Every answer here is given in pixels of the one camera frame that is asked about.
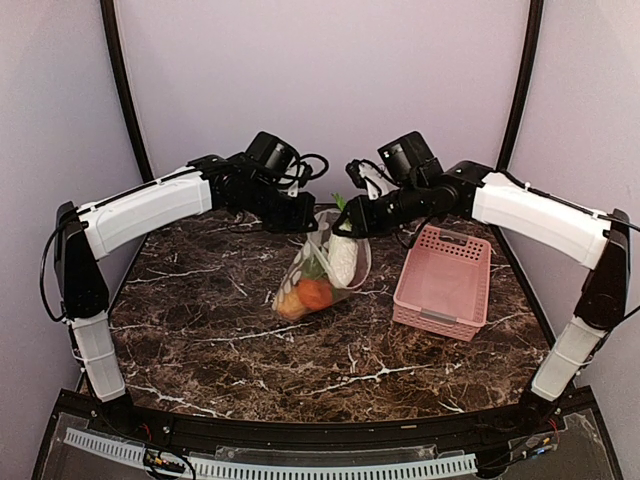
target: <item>black trim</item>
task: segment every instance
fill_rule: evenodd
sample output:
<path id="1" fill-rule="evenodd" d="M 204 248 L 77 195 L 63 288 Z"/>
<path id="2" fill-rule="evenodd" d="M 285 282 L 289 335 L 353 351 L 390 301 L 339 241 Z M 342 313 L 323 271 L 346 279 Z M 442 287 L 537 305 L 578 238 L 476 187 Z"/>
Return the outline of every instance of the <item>black trim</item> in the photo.
<path id="1" fill-rule="evenodd" d="M 604 423 L 604 417 L 602 416 L 602 412 L 599 408 L 597 410 L 593 410 L 593 416 L 596 419 L 596 424 L 598 425 L 598 430 L 600 431 L 600 437 L 602 438 L 602 443 L 604 443 L 604 449 L 607 452 L 607 456 L 609 457 L 609 466 L 611 467 L 613 477 L 616 480 L 623 480 L 622 469 L 620 468 L 618 455 L 616 454 L 613 442 L 611 441 L 611 436 L 609 435 L 609 430 L 607 430 L 607 426 Z"/>
<path id="2" fill-rule="evenodd" d="M 55 433 L 56 426 L 58 425 L 59 410 L 60 408 L 56 402 L 55 407 L 53 407 L 53 412 L 49 415 L 49 421 L 47 422 L 47 427 L 45 428 L 44 435 L 42 437 L 42 444 L 40 445 L 40 450 L 38 450 L 36 463 L 33 466 L 33 471 L 31 472 L 31 480 L 42 479 L 44 466 L 47 462 L 47 457 L 49 456 L 49 445 L 53 441 L 53 434 Z"/>
<path id="3" fill-rule="evenodd" d="M 136 163 L 140 170 L 140 176 L 143 182 L 153 180 L 153 172 L 149 163 L 149 157 L 144 147 L 138 117 L 133 106 L 133 97 L 131 96 L 131 88 L 127 79 L 127 71 L 124 64 L 124 55 L 122 54 L 122 45 L 120 44 L 120 35 L 118 33 L 118 21 L 116 19 L 115 6 L 113 0 L 100 0 L 102 9 L 102 23 L 104 25 L 104 34 L 107 39 L 107 48 L 109 49 L 109 58 L 111 59 L 111 69 L 113 78 L 116 82 L 118 97 L 120 97 L 120 108 L 124 116 L 124 122 L 129 132 L 129 140 L 136 157 Z"/>
<path id="4" fill-rule="evenodd" d="M 533 291 L 533 288 L 531 287 L 531 284 L 529 283 L 529 280 L 527 279 L 527 276 L 522 269 L 522 265 L 520 265 L 518 257 L 516 257 L 513 253 L 513 250 L 511 250 L 509 242 L 507 242 L 507 239 L 505 238 L 504 233 L 502 233 L 502 229 L 500 227 L 491 225 L 491 232 L 496 237 L 500 248 L 504 252 L 504 255 L 507 257 L 511 268 L 513 269 L 513 273 L 515 274 L 520 287 L 524 291 L 525 297 L 527 297 L 527 302 L 529 302 L 531 311 L 533 311 L 533 314 L 538 319 L 538 323 L 540 324 L 540 329 L 542 330 L 544 338 L 546 338 L 547 343 L 550 347 L 553 346 L 553 344 L 556 343 L 556 337 L 553 334 L 551 325 L 549 324 L 549 319 L 545 315 L 544 310 L 542 309 L 542 305 L 540 304 L 540 300 L 538 300 L 538 297 Z"/>
<path id="5" fill-rule="evenodd" d="M 527 93 L 529 92 L 529 84 L 531 83 L 533 63 L 536 57 L 540 25 L 542 24 L 543 5 L 544 0 L 531 0 L 529 4 L 529 19 L 527 21 L 527 30 L 522 48 L 520 70 L 518 71 L 518 80 L 516 81 L 516 89 L 513 94 L 507 128 L 505 129 L 502 140 L 502 148 L 500 149 L 498 163 L 496 164 L 497 170 L 506 170 L 509 168 L 513 148 L 516 144 L 516 138 L 518 137 L 518 130 L 520 129 L 522 114 L 524 113 L 524 106 L 527 101 Z"/>
<path id="6" fill-rule="evenodd" d="M 614 476 L 617 480 L 622 480 L 611 439 L 591 388 L 582 387 L 565 395 L 560 407 L 562 415 L 591 409 L 605 443 Z M 103 424 L 100 417 L 92 417 L 91 411 L 95 408 L 94 400 L 90 396 L 66 390 L 60 392 L 42 439 L 33 480 L 40 478 L 38 475 L 42 473 L 55 431 L 57 416 L 61 412 L 88 419 L 91 429 L 114 433 Z M 495 458 L 496 453 L 501 454 L 506 451 L 507 442 L 520 435 L 518 433 L 488 434 L 478 430 L 476 424 L 482 422 L 488 413 L 495 416 L 509 416 L 515 408 L 517 408 L 516 405 L 509 405 L 482 412 L 445 417 L 344 424 L 224 420 L 135 406 L 134 413 L 149 425 L 154 432 L 154 438 L 156 433 L 158 438 L 164 437 L 167 446 L 174 450 L 215 453 L 217 446 L 226 446 L 298 451 L 349 451 L 436 444 L 441 453 L 462 449 L 468 453 L 475 453 L 479 461 L 484 461 L 484 457 Z M 165 425 L 171 426 L 170 435 L 161 433 Z M 548 427 L 543 426 L 539 431 L 547 431 L 547 429 Z"/>
<path id="7" fill-rule="evenodd" d="M 185 175 L 190 175 L 192 173 L 198 173 L 198 170 L 197 169 L 180 170 L 179 172 L 172 173 L 171 175 L 167 175 L 165 177 L 161 177 L 161 179 L 159 179 L 159 180 L 151 180 L 150 182 L 142 183 L 142 184 L 140 184 L 138 186 L 135 186 L 135 187 L 133 187 L 133 188 L 131 188 L 129 190 L 125 190 L 124 192 L 120 192 L 117 195 L 114 195 L 113 197 L 106 198 L 106 199 L 96 203 L 95 205 L 92 205 L 91 207 L 87 207 L 87 208 L 85 208 L 83 210 L 80 210 L 80 211 L 78 211 L 78 215 L 84 215 L 85 213 L 89 213 L 92 209 L 104 207 L 105 205 L 109 205 L 110 203 L 113 203 L 116 200 L 120 200 L 121 198 L 128 197 L 129 195 L 132 195 L 132 194 L 137 193 L 137 192 L 141 192 L 142 190 L 146 190 L 147 188 L 150 188 L 150 187 L 155 187 L 156 185 L 159 185 L 158 181 L 168 182 L 169 180 L 173 180 L 174 178 L 180 178 L 180 177 L 183 177 Z"/>

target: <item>lavender wall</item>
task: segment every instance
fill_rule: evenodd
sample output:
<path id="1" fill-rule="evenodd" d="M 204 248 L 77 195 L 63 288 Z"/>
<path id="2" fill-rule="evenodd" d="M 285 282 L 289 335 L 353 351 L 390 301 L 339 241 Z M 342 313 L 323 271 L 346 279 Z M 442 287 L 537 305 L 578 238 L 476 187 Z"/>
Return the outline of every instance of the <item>lavender wall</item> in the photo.
<path id="1" fill-rule="evenodd" d="M 78 368 L 38 295 L 59 204 L 100 199 L 139 176 L 121 118 L 97 0 L 0 1 L 0 478 L 30 478 L 61 387 Z M 113 288 L 133 253 L 104 263 Z M 53 276 L 47 278 L 54 308 Z"/>
<path id="2" fill-rule="evenodd" d="M 445 166 L 494 165 L 528 2 L 118 2 L 154 170 L 271 131 L 331 161 L 309 188 L 354 190 L 344 165 L 420 130 Z"/>
<path id="3" fill-rule="evenodd" d="M 546 2 L 537 64 L 513 173 L 583 205 L 626 210 L 640 223 L 640 4 Z M 586 271 L 522 237 L 510 242 L 559 333 Z M 640 243 L 632 238 L 629 307 L 640 302 Z M 640 315 L 613 332 L 582 384 L 591 384 L 625 478 L 640 478 Z"/>

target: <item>wire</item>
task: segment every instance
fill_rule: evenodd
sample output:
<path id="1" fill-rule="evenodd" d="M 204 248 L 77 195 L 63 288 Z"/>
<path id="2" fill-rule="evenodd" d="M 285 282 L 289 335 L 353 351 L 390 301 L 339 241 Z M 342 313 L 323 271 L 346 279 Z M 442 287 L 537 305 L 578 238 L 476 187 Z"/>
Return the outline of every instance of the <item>wire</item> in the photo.
<path id="1" fill-rule="evenodd" d="M 553 427 L 553 431 L 556 434 L 556 444 L 560 445 L 560 432 L 558 432 L 558 424 L 552 418 L 549 419 L 549 425 Z"/>
<path id="2" fill-rule="evenodd" d="M 488 423 L 476 423 L 474 426 L 476 428 L 481 428 L 483 430 L 491 430 L 492 432 L 497 432 L 497 433 L 510 433 L 522 427 L 523 424 L 524 424 L 524 420 L 522 420 L 520 423 L 512 425 L 511 427 L 498 427 L 495 425 L 489 425 Z"/>
<path id="3" fill-rule="evenodd" d="M 526 460 L 527 457 L 516 457 L 513 460 L 511 460 L 510 462 L 507 463 L 503 463 L 502 465 L 494 465 L 492 467 L 482 467 L 484 470 L 502 470 L 503 468 L 507 468 L 510 467 L 511 465 L 515 465 L 518 462 L 521 462 L 523 460 Z"/>
<path id="4" fill-rule="evenodd" d="M 51 310 L 51 306 L 49 305 L 49 301 L 47 300 L 47 292 L 45 291 L 45 288 L 44 288 L 44 273 L 47 267 L 47 256 L 49 255 L 49 248 L 51 248 L 51 243 L 53 243 L 53 241 L 58 236 L 58 234 L 62 230 L 64 230 L 65 227 L 69 225 L 70 222 L 71 222 L 71 219 L 65 222 L 62 222 L 60 225 L 56 227 L 53 233 L 49 235 L 49 238 L 47 239 L 47 243 L 44 246 L 44 250 L 42 251 L 42 258 L 40 259 L 40 299 L 42 300 L 42 305 L 44 306 L 44 309 L 47 312 L 47 315 L 49 315 L 49 318 L 54 322 L 61 321 L 65 317 L 65 312 L 63 309 L 60 316 L 56 317 L 53 311 Z"/>
<path id="5" fill-rule="evenodd" d="M 640 227 L 638 225 L 634 225 L 631 222 L 625 222 L 624 220 L 620 220 L 619 218 L 612 217 L 611 215 L 598 215 L 598 218 L 601 218 L 603 220 L 609 220 L 610 222 L 616 222 L 616 223 L 619 223 L 620 225 L 624 225 L 625 227 L 629 227 L 630 229 L 635 230 L 636 232 L 640 232 Z"/>
<path id="6" fill-rule="evenodd" d="M 489 465 L 493 465 L 494 463 L 499 462 L 503 458 L 506 458 L 506 457 L 510 456 L 513 452 L 515 452 L 522 445 L 527 443 L 529 441 L 529 439 L 533 438 L 534 436 L 535 436 L 535 433 L 533 435 L 529 435 L 528 437 L 523 438 L 518 443 L 516 443 L 512 448 L 510 448 L 506 453 L 503 453 L 502 455 L 500 455 L 499 457 L 491 460 L 490 462 L 484 463 L 482 465 L 478 465 L 478 468 L 487 468 Z"/>
<path id="7" fill-rule="evenodd" d="M 400 238 L 400 234 L 398 230 L 395 230 L 393 232 L 394 236 L 396 237 L 397 242 L 400 244 L 400 246 L 402 248 L 404 248 L 405 250 L 411 250 L 413 248 L 413 246 L 416 244 L 416 240 L 418 239 L 418 237 L 420 236 L 420 234 L 422 233 L 422 230 L 424 229 L 425 225 L 427 225 L 427 223 L 429 223 L 429 218 L 426 218 L 422 221 L 422 223 L 418 226 L 418 228 L 416 229 L 416 231 L 414 233 L 411 234 L 411 236 L 409 237 L 409 243 L 406 244 L 402 241 L 402 239 Z"/>
<path id="8" fill-rule="evenodd" d="M 380 188 L 380 185 L 378 185 L 376 182 L 371 180 L 369 177 L 364 177 L 364 181 L 367 182 L 369 185 L 371 185 L 373 188 L 375 188 L 378 191 L 379 196 L 382 196 L 382 189 Z"/>
<path id="9" fill-rule="evenodd" d="M 320 160 L 320 162 L 322 163 L 322 168 L 320 169 L 320 171 L 309 176 L 309 180 L 316 180 L 329 171 L 329 160 L 324 158 L 322 155 L 318 155 L 317 153 L 305 153 L 300 157 L 300 163 L 302 163 L 302 161 L 306 160 L 307 158 L 315 158 L 317 160 Z"/>
<path id="10" fill-rule="evenodd" d="M 130 442 L 142 443 L 145 446 L 145 453 L 146 453 L 146 450 L 149 450 L 149 448 L 152 448 L 153 450 L 157 450 L 158 451 L 158 455 L 160 455 L 162 452 L 170 453 L 171 455 L 173 455 L 174 457 L 178 458 L 182 463 L 184 463 L 186 465 L 186 468 L 188 468 L 189 471 L 191 472 L 191 480 L 197 480 L 196 469 L 193 467 L 193 465 L 187 459 L 186 456 L 182 455 L 181 453 L 174 452 L 174 451 L 172 451 L 172 450 L 170 450 L 170 449 L 168 449 L 166 447 L 161 447 L 160 445 L 156 445 L 156 444 L 152 443 L 151 440 L 149 440 L 149 441 L 140 440 L 139 438 L 135 438 L 135 437 L 132 437 L 132 436 L 127 435 L 125 433 L 122 433 L 120 430 L 118 430 L 116 427 L 114 427 L 111 424 L 111 422 L 109 420 L 107 420 L 107 417 L 105 417 L 104 414 L 102 413 L 102 408 L 100 408 L 100 400 L 98 400 L 98 397 L 96 397 L 96 392 L 93 390 L 93 385 L 91 385 L 90 381 L 87 381 L 87 390 L 89 390 L 89 395 L 91 396 L 91 398 L 93 398 L 93 401 L 96 404 L 96 413 L 98 414 L 100 419 L 105 423 L 105 425 L 107 425 L 107 427 L 109 427 L 111 430 L 113 430 L 113 432 L 117 436 L 122 437 L 125 440 L 129 440 Z M 151 430 L 149 430 L 149 427 L 146 424 L 142 424 L 141 428 L 146 430 L 148 437 L 151 438 Z"/>
<path id="11" fill-rule="evenodd" d="M 263 228 L 250 228 L 247 230 L 232 230 L 232 227 L 239 227 L 240 225 L 242 225 L 244 223 L 244 219 L 245 219 L 245 212 L 244 210 L 240 212 L 240 220 L 238 220 L 237 222 L 231 223 L 229 225 L 226 225 L 226 229 L 229 233 L 233 233 L 236 235 L 242 235 L 245 233 L 257 233 L 257 232 L 264 232 Z"/>
<path id="12" fill-rule="evenodd" d="M 215 159 L 222 159 L 221 157 L 218 157 L 217 155 L 206 155 L 204 157 L 198 158 L 197 160 L 202 160 L 202 159 L 206 159 L 206 158 L 215 158 Z M 105 205 L 108 205 L 112 202 L 115 202 L 116 200 L 120 200 L 121 198 L 127 197 L 133 193 L 145 190 L 149 187 L 154 187 L 156 185 L 158 185 L 158 182 L 168 182 L 169 180 L 174 180 L 176 178 L 180 178 L 183 177 L 185 175 L 192 175 L 194 173 L 202 173 L 200 170 L 198 170 L 197 168 L 192 168 L 191 170 L 182 170 L 180 172 L 176 172 L 176 173 L 172 173 L 170 175 L 167 175 L 165 177 L 160 177 L 157 180 L 152 180 L 150 182 L 147 183 L 143 183 L 142 185 L 138 185 L 137 187 L 133 187 L 129 190 L 125 190 L 124 192 L 118 193 L 117 195 L 114 195 L 112 197 L 109 197 L 105 200 L 102 200 L 101 202 L 96 203 L 95 205 L 92 205 L 91 208 L 85 208 L 83 210 L 78 211 L 78 216 L 84 215 L 85 213 L 88 213 L 91 211 L 92 208 L 100 208 L 100 207 L 104 207 Z"/>
<path id="13" fill-rule="evenodd" d="M 627 320 L 631 317 L 633 317 L 636 313 L 640 312 L 640 305 L 638 305 L 636 308 L 634 308 L 633 310 L 631 310 L 629 313 L 627 313 L 622 320 Z"/>

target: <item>brown marble surface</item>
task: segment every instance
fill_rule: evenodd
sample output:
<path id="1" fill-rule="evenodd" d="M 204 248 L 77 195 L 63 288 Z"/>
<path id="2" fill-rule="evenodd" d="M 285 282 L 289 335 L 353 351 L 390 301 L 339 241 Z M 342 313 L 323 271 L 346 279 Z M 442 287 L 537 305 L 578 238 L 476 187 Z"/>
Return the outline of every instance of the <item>brown marble surface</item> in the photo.
<path id="1" fill-rule="evenodd" d="M 488 323 L 466 343 L 391 322 L 406 251 L 372 239 L 358 294 L 297 323 L 271 310 L 303 236 L 236 234 L 216 212 L 151 234 L 112 315 L 136 404 L 245 420 L 350 422 L 517 401 L 547 351 L 487 227 L 441 227 L 493 246 Z M 249 222 L 243 228 L 254 228 Z"/>

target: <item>black cable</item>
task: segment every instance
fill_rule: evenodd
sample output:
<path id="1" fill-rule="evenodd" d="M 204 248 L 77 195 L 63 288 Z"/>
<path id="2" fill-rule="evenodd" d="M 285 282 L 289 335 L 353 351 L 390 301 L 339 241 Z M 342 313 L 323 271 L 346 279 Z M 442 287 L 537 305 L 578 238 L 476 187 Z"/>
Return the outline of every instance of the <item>black cable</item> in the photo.
<path id="1" fill-rule="evenodd" d="M 323 167 L 321 169 L 320 172 L 316 173 L 316 174 L 312 174 L 309 177 L 309 180 L 315 180 L 317 178 L 320 178 L 320 176 L 324 175 L 327 170 L 329 169 L 328 165 L 329 162 L 326 158 L 321 157 L 320 155 L 317 155 L 315 153 L 308 153 L 306 155 L 303 155 L 302 157 L 299 157 L 300 160 L 294 160 L 294 162 L 301 162 L 302 165 L 308 165 L 305 162 L 302 162 L 303 158 L 321 158 L 323 161 Z M 272 179 L 285 179 L 285 180 L 293 180 L 293 181 L 299 181 L 302 179 L 302 174 L 304 174 L 304 169 L 303 172 L 300 172 L 300 169 L 298 169 L 298 171 L 296 172 L 296 175 L 289 175 L 287 173 L 280 173 L 280 172 L 276 172 L 275 170 L 271 170 L 270 168 L 265 167 L 264 165 L 256 162 L 255 160 L 252 159 L 248 159 L 246 157 L 243 157 L 241 160 L 237 159 L 237 158 L 233 158 L 231 157 L 229 160 L 227 160 L 226 162 L 221 162 L 220 167 L 223 168 L 225 166 L 234 166 L 234 167 L 239 167 L 239 168 L 252 168 L 255 170 L 258 170 L 260 173 L 264 174 L 267 177 L 270 177 Z"/>
<path id="2" fill-rule="evenodd" d="M 240 212 L 240 220 L 238 220 L 237 222 L 231 223 L 229 225 L 227 225 L 225 228 L 227 229 L 227 231 L 229 233 L 234 233 L 236 235 L 242 235 L 245 233 L 257 233 L 257 232 L 264 232 L 263 228 L 250 228 L 248 230 L 232 230 L 232 227 L 239 227 L 240 225 L 242 225 L 244 223 L 244 219 L 245 219 L 245 212 L 244 210 Z"/>
<path id="3" fill-rule="evenodd" d="M 601 218 L 603 220 L 609 220 L 610 222 L 616 222 L 616 223 L 619 223 L 620 225 L 624 225 L 625 227 L 635 230 L 636 232 L 640 232 L 640 227 L 638 225 L 634 225 L 633 223 L 630 223 L 630 222 L 625 222 L 624 220 L 620 220 L 619 218 L 612 217 L 611 215 L 598 215 L 598 218 Z"/>
<path id="4" fill-rule="evenodd" d="M 480 428 L 482 430 L 491 430 L 492 432 L 497 433 L 510 433 L 515 432 L 517 429 L 522 427 L 522 425 L 524 425 L 524 420 L 522 420 L 520 423 L 512 425 L 511 427 L 497 427 L 495 425 L 489 425 L 487 423 L 476 423 L 474 427 Z"/>
<path id="5" fill-rule="evenodd" d="M 513 460 L 511 460 L 510 462 L 507 463 L 503 463 L 502 465 L 494 465 L 492 467 L 482 467 L 483 470 L 502 470 L 503 468 L 507 468 L 510 467 L 511 465 L 514 465 L 518 462 L 521 462 L 523 460 L 526 460 L 526 457 L 516 457 Z"/>
<path id="6" fill-rule="evenodd" d="M 307 158 L 315 158 L 317 160 L 320 160 L 320 162 L 322 163 L 322 168 L 320 169 L 320 171 L 311 174 L 308 180 L 317 180 L 329 171 L 329 160 L 324 158 L 322 155 L 318 155 L 317 153 L 305 153 L 300 157 L 300 163 L 302 163 L 302 161 L 306 160 Z"/>
<path id="7" fill-rule="evenodd" d="M 627 313 L 622 320 L 627 320 L 628 318 L 633 317 L 636 313 L 640 312 L 640 305 L 638 305 L 636 308 L 634 308 L 633 310 L 631 310 L 629 313 Z"/>
<path id="8" fill-rule="evenodd" d="M 167 447 L 161 447 L 160 445 L 156 445 L 155 443 L 152 443 L 148 440 L 141 440 L 139 438 L 135 438 L 132 437 L 130 435 L 127 435 L 125 433 L 122 433 L 120 430 L 118 430 L 116 427 L 114 427 L 111 422 L 109 420 L 107 420 L 107 417 L 104 416 L 104 414 L 102 413 L 102 408 L 100 408 L 100 400 L 98 400 L 98 397 L 96 396 L 96 392 L 93 390 L 93 385 L 91 385 L 91 382 L 88 381 L 87 382 L 87 390 L 89 391 L 89 395 L 91 396 L 91 398 L 93 398 L 93 401 L 95 402 L 95 406 L 96 406 L 96 413 L 98 414 L 98 416 L 100 417 L 100 419 L 105 423 L 105 425 L 107 427 L 109 427 L 111 430 L 113 430 L 113 432 L 121 437 L 124 438 L 125 440 L 129 440 L 130 442 L 136 442 L 136 443 L 142 443 L 145 446 L 145 450 L 149 450 L 149 448 L 152 448 L 153 450 L 157 450 L 158 454 L 161 454 L 162 452 L 167 452 L 170 453 L 171 455 L 173 455 L 174 457 L 178 458 L 180 461 L 182 461 L 182 463 L 184 463 L 186 465 L 186 467 L 190 470 L 191 472 L 191 480 L 197 480 L 197 474 L 196 474 L 196 469 L 194 468 L 194 466 L 191 464 L 191 462 L 187 459 L 186 456 L 182 455 L 181 453 L 178 452 L 174 452 L 171 449 L 167 448 Z"/>
<path id="9" fill-rule="evenodd" d="M 371 180 L 369 177 L 364 177 L 364 181 L 374 187 L 378 191 L 378 195 L 382 196 L 382 189 L 380 188 L 380 185 Z"/>
<path id="10" fill-rule="evenodd" d="M 520 440 L 518 443 L 516 443 L 513 447 L 511 447 L 506 453 L 503 453 L 502 455 L 500 455 L 497 458 L 494 458 L 493 460 L 491 460 L 490 462 L 484 463 L 482 465 L 478 465 L 478 468 L 487 468 L 489 465 L 493 465 L 496 462 L 499 462 L 500 460 L 502 460 L 505 457 L 508 457 L 509 455 L 511 455 L 513 452 L 515 452 L 517 449 L 519 449 L 522 445 L 524 445 L 525 443 L 527 443 L 529 441 L 529 439 L 531 439 L 533 436 L 535 436 L 536 434 L 532 434 L 529 435 L 528 437 L 523 438 L 522 440 Z"/>
<path id="11" fill-rule="evenodd" d="M 402 248 L 404 248 L 405 250 L 411 250 L 411 246 L 407 245 L 406 243 L 404 243 L 402 241 L 402 239 L 400 238 L 400 234 L 398 233 L 398 230 L 396 230 L 395 232 L 393 232 L 394 237 L 396 237 L 396 241 L 400 244 L 400 246 Z"/>
<path id="12" fill-rule="evenodd" d="M 282 183 L 282 180 L 284 179 L 280 179 L 280 182 L 278 183 L 277 187 L 281 190 L 284 190 L 285 188 L 289 188 L 291 187 L 293 184 L 295 184 L 296 182 L 300 181 L 302 179 L 302 175 L 304 174 L 304 164 L 300 161 L 300 157 L 295 157 L 295 160 L 293 161 L 293 163 L 290 165 L 295 165 L 296 168 L 296 174 L 294 176 L 294 180 L 291 180 L 290 182 L 285 182 Z"/>
<path id="13" fill-rule="evenodd" d="M 45 291 L 45 288 L 44 288 L 44 273 L 47 266 L 47 256 L 49 255 L 49 248 L 51 248 L 51 243 L 55 240 L 58 234 L 62 230 L 64 230 L 64 228 L 70 223 L 70 221 L 71 220 L 62 222 L 60 225 L 56 227 L 53 233 L 49 235 L 49 238 L 47 239 L 47 243 L 45 244 L 44 250 L 42 252 L 42 258 L 40 259 L 40 298 L 42 300 L 42 306 L 44 306 L 44 309 L 47 312 L 47 315 L 49 315 L 49 318 L 54 322 L 61 321 L 65 317 L 65 312 L 63 310 L 60 316 L 56 317 L 53 311 L 51 310 L 51 306 L 49 305 L 49 301 L 47 300 L 47 292 Z"/>
<path id="14" fill-rule="evenodd" d="M 151 473 L 147 472 L 147 475 L 149 475 L 151 478 L 155 478 L 155 480 L 173 480 L 175 478 L 179 478 L 178 475 L 171 476 L 169 474 L 159 472 L 158 470 L 156 470 L 155 465 L 153 465 L 152 463 L 146 466 L 151 470 Z"/>
<path id="15" fill-rule="evenodd" d="M 513 174 L 511 174 L 510 172 L 508 172 L 506 170 L 499 170 L 498 172 L 502 173 L 505 177 L 507 177 L 516 186 L 522 188 L 523 190 L 527 190 L 527 191 L 533 193 L 534 195 L 538 195 L 539 197 L 542 197 L 542 198 L 548 198 L 549 200 L 553 200 L 554 202 L 558 202 L 558 203 L 561 203 L 562 205 L 565 205 L 567 207 L 571 207 L 574 210 L 578 210 L 579 212 L 582 212 L 582 213 L 584 213 L 586 215 L 593 215 L 594 214 L 593 210 L 589 210 L 588 208 L 585 208 L 582 205 L 578 205 L 577 203 L 570 202 L 569 200 L 565 200 L 564 198 L 556 197 L 555 195 L 552 195 L 550 193 L 544 192 L 544 191 L 539 190 L 537 188 L 533 188 L 531 186 L 529 188 L 527 188 L 527 184 L 526 183 L 524 183 L 521 180 L 518 180 L 516 177 L 513 176 Z"/>
<path id="16" fill-rule="evenodd" d="M 205 157 L 202 158 L 220 158 L 217 155 L 207 155 Z M 192 170 L 182 170 L 180 172 L 176 172 L 176 173 L 172 173 L 171 175 L 167 175 L 166 177 L 162 177 L 159 178 L 158 180 L 163 181 L 163 182 L 167 182 L 169 180 L 173 180 L 175 178 L 179 178 L 182 177 L 184 175 L 191 175 L 193 173 L 202 173 L 200 170 L 198 170 L 197 168 L 194 168 Z M 149 187 L 153 187 L 155 185 L 158 185 L 158 182 L 156 180 L 152 180 L 151 182 L 147 182 L 147 183 L 143 183 L 142 185 L 138 185 L 137 187 L 133 187 L 130 188 L 129 190 L 126 190 L 124 192 L 118 193 L 117 195 L 114 195 L 113 197 L 109 197 L 106 198 L 104 200 L 102 200 L 101 202 L 96 203 L 95 205 L 92 205 L 91 208 L 100 208 L 100 207 L 104 207 L 105 205 L 108 205 L 112 202 L 115 202 L 116 200 L 120 200 L 121 198 L 127 197 L 129 195 L 131 195 L 132 193 L 136 193 L 142 190 L 145 190 Z M 80 215 L 84 215 L 85 213 L 88 213 L 91 211 L 91 208 L 85 208 L 83 210 L 78 211 L 78 216 Z"/>

